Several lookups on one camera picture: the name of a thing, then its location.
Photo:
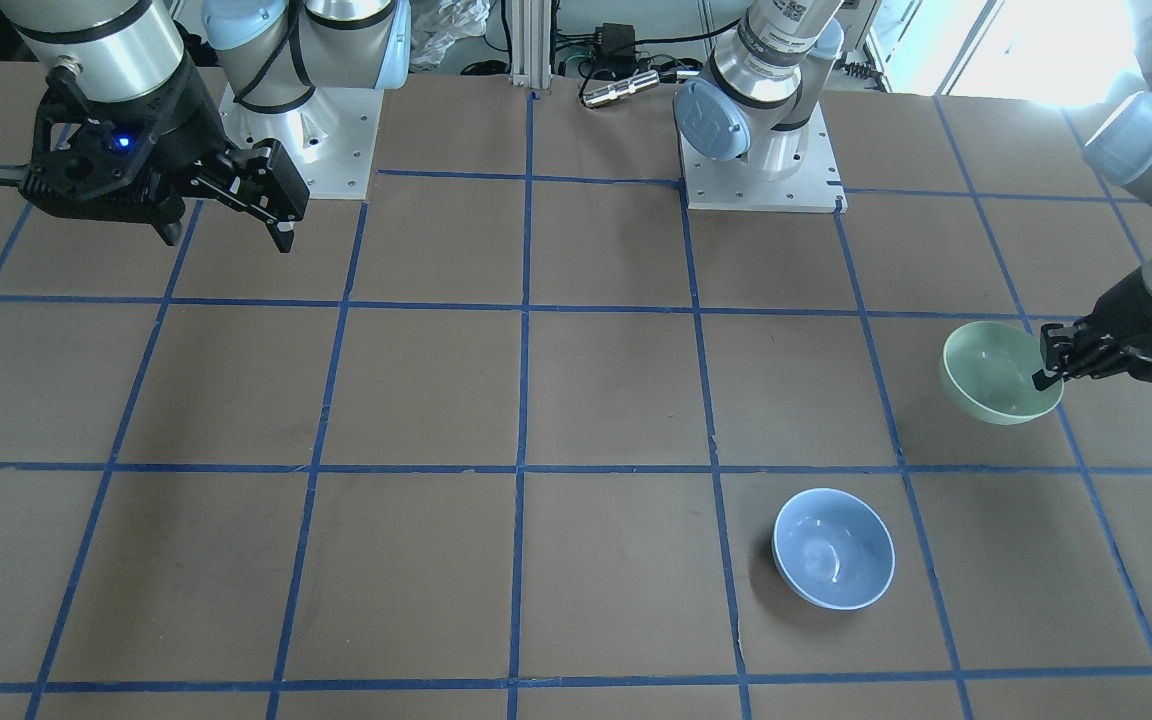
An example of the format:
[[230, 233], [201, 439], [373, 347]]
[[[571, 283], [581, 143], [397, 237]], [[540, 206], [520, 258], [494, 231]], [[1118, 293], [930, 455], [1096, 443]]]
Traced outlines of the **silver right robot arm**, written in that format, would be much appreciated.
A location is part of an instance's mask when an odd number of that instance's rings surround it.
[[[46, 71], [31, 158], [0, 184], [45, 213], [141, 223], [173, 247], [184, 200], [250, 215], [280, 252], [311, 199], [364, 199], [385, 91], [410, 68], [407, 1], [206, 1], [197, 37], [160, 1], [3, 1]], [[817, 109], [838, 56], [831, 6], [758, 26], [787, 94], [767, 111], [732, 70], [707, 65], [675, 99], [682, 187], [723, 210], [840, 214], [846, 195]]]

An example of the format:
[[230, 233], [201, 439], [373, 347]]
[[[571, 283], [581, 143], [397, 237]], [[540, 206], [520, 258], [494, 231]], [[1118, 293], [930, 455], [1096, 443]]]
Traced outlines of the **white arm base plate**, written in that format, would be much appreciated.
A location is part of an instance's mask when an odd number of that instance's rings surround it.
[[314, 88], [297, 108], [273, 113], [247, 108], [225, 88], [219, 111], [236, 145], [282, 143], [312, 199], [365, 200], [384, 94], [376, 88]]
[[685, 138], [679, 147], [689, 209], [824, 214], [849, 209], [823, 106], [805, 126], [770, 132], [733, 160], [705, 158]]

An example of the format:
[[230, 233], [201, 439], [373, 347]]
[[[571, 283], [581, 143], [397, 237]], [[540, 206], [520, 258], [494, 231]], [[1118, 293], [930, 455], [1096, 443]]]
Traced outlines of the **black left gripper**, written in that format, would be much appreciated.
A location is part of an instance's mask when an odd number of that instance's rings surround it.
[[1152, 382], [1152, 295], [1140, 270], [1097, 300], [1085, 323], [1044, 323], [1039, 344], [1043, 365], [1032, 376], [1038, 391], [1117, 374]]

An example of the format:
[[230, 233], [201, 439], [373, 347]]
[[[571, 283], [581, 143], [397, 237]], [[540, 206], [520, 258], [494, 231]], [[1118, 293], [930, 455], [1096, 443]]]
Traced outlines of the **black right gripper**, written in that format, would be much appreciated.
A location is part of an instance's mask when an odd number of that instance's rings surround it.
[[146, 223], [166, 247], [183, 238], [184, 197], [219, 200], [259, 220], [278, 252], [291, 251], [310, 190], [275, 138], [230, 146], [192, 61], [132, 100], [100, 103], [77, 74], [54, 67], [36, 111], [20, 195], [45, 213]]

